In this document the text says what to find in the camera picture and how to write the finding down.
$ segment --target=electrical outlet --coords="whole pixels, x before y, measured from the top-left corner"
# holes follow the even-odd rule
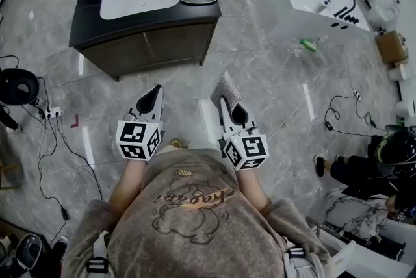
[[[50,108],[49,110],[50,112],[45,110],[45,115],[47,119],[56,118],[57,116],[62,116],[62,110],[60,109],[60,107],[53,107],[53,108]]]
[[[358,90],[354,90],[354,95],[357,97],[358,101],[361,101],[363,99],[363,95]]]

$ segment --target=black shoe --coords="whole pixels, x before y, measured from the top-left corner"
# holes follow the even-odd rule
[[[319,177],[324,176],[324,159],[318,155],[313,157],[313,163],[315,164],[315,171],[318,174]]]
[[[341,155],[336,155],[335,156],[335,160],[337,162],[344,162],[345,157],[341,156]]]

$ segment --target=cardboard box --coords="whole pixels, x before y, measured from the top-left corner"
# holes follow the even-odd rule
[[[402,62],[409,57],[409,51],[403,37],[396,30],[376,38],[376,43],[382,60],[386,64]]]

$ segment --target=power strip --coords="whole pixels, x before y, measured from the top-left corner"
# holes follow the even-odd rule
[[[46,115],[46,118],[48,119],[56,118],[57,116],[62,116],[62,109],[60,109],[60,107],[53,107],[53,108],[50,108],[49,110],[50,112],[45,110],[45,115]]]

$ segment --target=cabinet door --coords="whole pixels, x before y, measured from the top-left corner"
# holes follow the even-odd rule
[[[82,54],[113,77],[133,73],[142,66],[155,63],[143,33],[87,47]]]
[[[156,63],[203,58],[212,27],[212,23],[182,25],[145,35]]]

